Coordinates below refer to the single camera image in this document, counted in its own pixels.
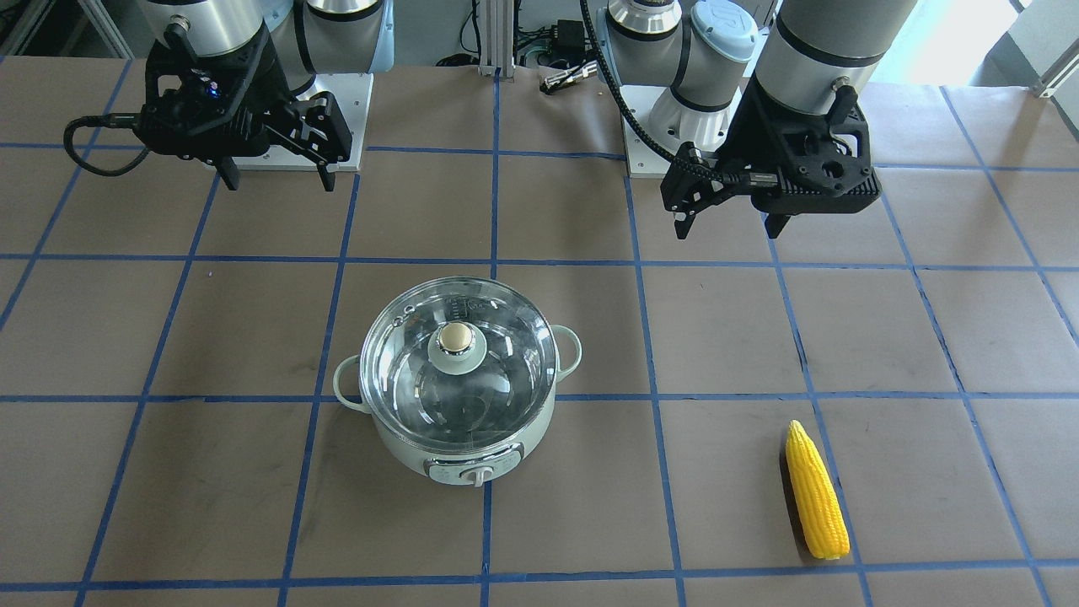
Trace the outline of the yellow corn cob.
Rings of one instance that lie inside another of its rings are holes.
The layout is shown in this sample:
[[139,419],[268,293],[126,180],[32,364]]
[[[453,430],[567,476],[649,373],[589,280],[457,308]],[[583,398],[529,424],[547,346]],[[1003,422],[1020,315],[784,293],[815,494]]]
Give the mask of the yellow corn cob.
[[812,557],[839,560],[851,553],[839,497],[819,449],[800,420],[787,424],[786,464],[804,541]]

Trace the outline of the silver metal connector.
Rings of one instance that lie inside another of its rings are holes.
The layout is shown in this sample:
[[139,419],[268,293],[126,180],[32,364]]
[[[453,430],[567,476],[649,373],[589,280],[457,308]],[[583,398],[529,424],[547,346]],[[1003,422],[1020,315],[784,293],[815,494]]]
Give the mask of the silver metal connector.
[[544,79],[540,84],[540,92],[552,95],[554,93],[562,89],[570,88],[570,86],[577,85],[582,81],[593,78],[599,71],[599,66],[597,63],[587,63],[579,66],[562,70],[556,74]]

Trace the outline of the glass pot lid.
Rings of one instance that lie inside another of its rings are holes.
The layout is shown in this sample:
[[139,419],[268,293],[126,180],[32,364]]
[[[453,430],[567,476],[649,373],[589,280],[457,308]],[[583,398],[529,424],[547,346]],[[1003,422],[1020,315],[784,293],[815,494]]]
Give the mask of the glass pot lid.
[[356,357],[361,399],[397,441],[431,454],[483,452],[540,420],[556,386],[581,364],[564,363],[563,333],[506,284],[442,277],[390,301]]

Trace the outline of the mint green electric pot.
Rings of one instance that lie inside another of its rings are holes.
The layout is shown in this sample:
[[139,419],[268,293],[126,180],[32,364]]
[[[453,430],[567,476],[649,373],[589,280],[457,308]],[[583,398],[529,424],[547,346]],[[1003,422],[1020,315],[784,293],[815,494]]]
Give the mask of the mint green electric pot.
[[375,422],[378,434],[402,465],[450,486],[481,487],[498,479],[540,445],[554,416],[556,386],[581,363],[563,368],[542,358],[556,335],[582,343],[575,331],[552,325],[525,346],[509,333],[489,336],[478,325],[438,327],[420,348],[357,354],[336,365],[334,398]]

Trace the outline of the metal base plate, image right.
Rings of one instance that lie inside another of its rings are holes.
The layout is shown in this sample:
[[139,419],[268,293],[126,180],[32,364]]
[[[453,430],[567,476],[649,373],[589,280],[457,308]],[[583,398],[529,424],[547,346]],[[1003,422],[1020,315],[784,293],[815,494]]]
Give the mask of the metal base plate, image right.
[[[637,123],[667,153],[677,154],[679,146],[689,141],[701,151],[704,158],[712,160],[726,142],[733,116],[743,99],[743,88],[741,83],[733,93],[728,107],[718,112],[702,112],[683,106],[670,89],[663,86],[623,86],[620,92]],[[623,124],[623,132],[629,176],[663,178],[669,169],[669,162],[651,150],[627,123]]]

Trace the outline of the black power adapter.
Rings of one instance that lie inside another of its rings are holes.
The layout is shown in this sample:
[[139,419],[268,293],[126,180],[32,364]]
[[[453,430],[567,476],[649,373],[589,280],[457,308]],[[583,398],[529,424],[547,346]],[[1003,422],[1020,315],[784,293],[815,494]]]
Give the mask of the black power adapter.
[[550,27],[550,58],[581,64],[586,56],[586,31],[582,20],[559,19]]

